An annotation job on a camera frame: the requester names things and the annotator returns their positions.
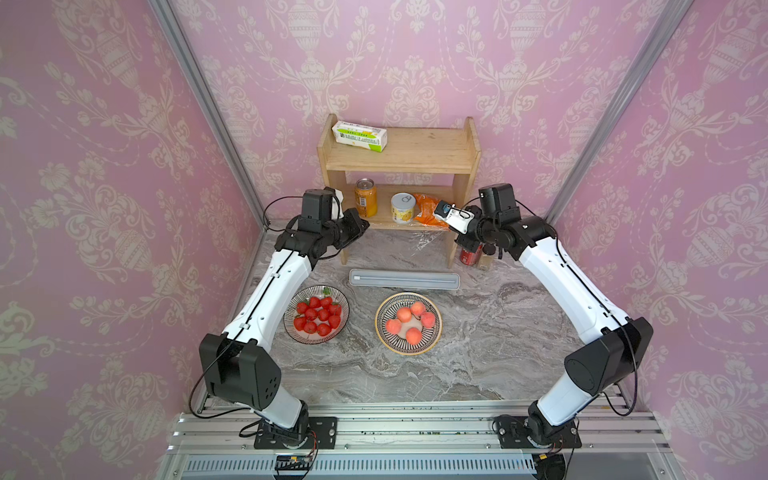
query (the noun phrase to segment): pink wallpaper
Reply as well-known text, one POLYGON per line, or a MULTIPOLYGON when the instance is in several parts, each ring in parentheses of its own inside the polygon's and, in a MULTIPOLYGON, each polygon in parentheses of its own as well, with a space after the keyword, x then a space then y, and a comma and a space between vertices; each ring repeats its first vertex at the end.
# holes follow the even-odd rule
MULTIPOLYGON (((323 184, 316 145, 329 112, 404 127, 472 116, 478 185, 512 182, 544 212, 665 0, 173 3, 265 203, 323 184)), ((285 218, 297 206, 273 208, 285 218)))
POLYGON ((694 2, 561 230, 655 328, 641 399, 691 479, 768 470, 768 3, 694 2))
POLYGON ((0 478, 153 478, 259 230, 146 2, 0 4, 0 478))

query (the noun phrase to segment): peach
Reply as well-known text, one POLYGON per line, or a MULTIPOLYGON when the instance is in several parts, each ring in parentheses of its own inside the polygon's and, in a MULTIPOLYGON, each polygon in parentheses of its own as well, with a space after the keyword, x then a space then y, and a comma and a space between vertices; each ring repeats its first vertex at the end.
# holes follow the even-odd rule
POLYGON ((411 305, 411 311, 418 317, 427 311, 427 307, 421 302, 414 302, 413 305, 411 305))
POLYGON ((397 311, 397 319, 401 322, 410 322, 411 321, 411 309, 407 306, 404 306, 400 310, 397 311))
POLYGON ((386 328, 386 331, 390 332, 392 335, 397 335, 400 333, 402 323, 398 319, 389 319, 386 321, 384 328, 386 328))
POLYGON ((411 345, 418 345, 422 341, 422 333, 417 328, 411 328, 406 333, 406 342, 411 345))
POLYGON ((432 312, 424 312, 424 314, 422 315, 421 321, 424 328, 426 329, 434 328, 435 321, 436 321, 435 314, 432 312))

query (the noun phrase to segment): marble tabletop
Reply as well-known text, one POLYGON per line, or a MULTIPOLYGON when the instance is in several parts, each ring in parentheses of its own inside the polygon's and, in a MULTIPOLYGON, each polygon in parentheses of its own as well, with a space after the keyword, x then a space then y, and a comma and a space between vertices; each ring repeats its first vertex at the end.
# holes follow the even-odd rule
MULTIPOLYGON (((581 346, 560 306, 538 280, 511 257, 489 271, 456 256, 445 265, 443 232, 368 230, 349 248, 349 262, 318 262, 304 282, 341 290, 349 301, 344 330, 320 345, 303 345, 280 328, 271 355, 283 370, 283 386, 309 403, 535 399, 563 373, 563 358, 581 346), (458 291, 421 290, 443 317, 438 344, 427 353, 402 356, 374 330, 381 302, 399 289, 352 287, 349 270, 452 271, 458 291)), ((269 232, 257 255, 250 292, 263 275, 277 233, 269 232)))

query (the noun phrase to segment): orange can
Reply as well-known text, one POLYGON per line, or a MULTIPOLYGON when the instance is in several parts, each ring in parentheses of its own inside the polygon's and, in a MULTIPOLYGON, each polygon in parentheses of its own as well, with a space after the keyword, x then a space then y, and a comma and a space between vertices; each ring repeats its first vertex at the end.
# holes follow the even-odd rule
POLYGON ((369 178, 363 178, 357 181, 355 185, 355 204, 357 213, 361 217, 373 217, 379 211, 378 199, 376 198, 376 184, 369 178))

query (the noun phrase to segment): plastic bag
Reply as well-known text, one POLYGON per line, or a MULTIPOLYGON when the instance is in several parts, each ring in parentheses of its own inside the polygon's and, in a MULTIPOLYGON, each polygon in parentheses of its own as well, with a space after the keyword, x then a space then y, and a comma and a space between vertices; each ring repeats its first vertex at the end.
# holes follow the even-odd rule
POLYGON ((448 224, 435 217, 435 208, 440 202, 438 198, 427 194, 413 194, 416 199, 416 206, 419 207, 419 214, 416 215, 416 221, 424 225, 448 229, 448 224))

